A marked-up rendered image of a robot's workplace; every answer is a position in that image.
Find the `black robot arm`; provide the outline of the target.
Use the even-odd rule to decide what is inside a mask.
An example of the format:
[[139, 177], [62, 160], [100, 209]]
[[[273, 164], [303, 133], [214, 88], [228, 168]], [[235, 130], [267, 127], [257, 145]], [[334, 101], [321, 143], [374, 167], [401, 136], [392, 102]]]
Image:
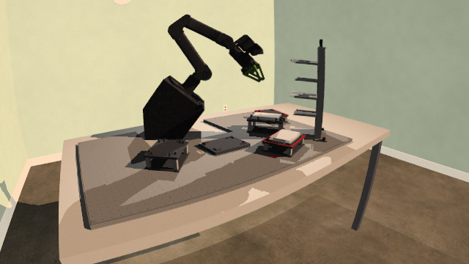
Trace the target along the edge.
[[[171, 38], [176, 42], [176, 44], [178, 44], [181, 51], [184, 53], [188, 61], [193, 66], [195, 72], [193, 73], [193, 75], [189, 75], [189, 77], [185, 80], [183, 84], [180, 84], [173, 78], [169, 78], [169, 80], [173, 85], [175, 85], [182, 91], [188, 93], [200, 102], [203, 102], [203, 100], [200, 98], [199, 95], [197, 95], [193, 91], [199, 85], [201, 80], [207, 81], [212, 77], [212, 71], [207, 66], [207, 64], [204, 63], [200, 55], [197, 53], [196, 49], [192, 46], [191, 42], [184, 34], [184, 27], [214, 41], [219, 45], [222, 45], [226, 49], [229, 49], [229, 54], [234, 60], [236, 60], [239, 55], [242, 54], [239, 58], [245, 64], [254, 60], [250, 57], [249, 52], [252, 56], [257, 56], [257, 54], [264, 54], [263, 49], [257, 43], [255, 43], [247, 34], [244, 34], [241, 38], [234, 42], [233, 38], [229, 35], [224, 34], [192, 18], [188, 14], [182, 16], [180, 19], [175, 21], [168, 27], [168, 33]], [[238, 46], [243, 51], [245, 51], [245, 53]]]

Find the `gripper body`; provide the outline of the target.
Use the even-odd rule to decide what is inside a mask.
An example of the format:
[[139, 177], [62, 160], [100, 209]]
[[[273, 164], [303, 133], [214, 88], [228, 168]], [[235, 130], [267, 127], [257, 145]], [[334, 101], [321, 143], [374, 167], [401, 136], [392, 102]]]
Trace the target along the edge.
[[[242, 55], [242, 54], [241, 54]], [[239, 55], [239, 57], [241, 56]], [[240, 58], [237, 58], [236, 59], [236, 62], [241, 66], [244, 67], [241, 69], [241, 72], [244, 74], [250, 67], [252, 67], [253, 65], [259, 65], [259, 63], [257, 63], [255, 60], [254, 61], [250, 61], [249, 63], [245, 64]], [[244, 72], [243, 72], [244, 71]]]

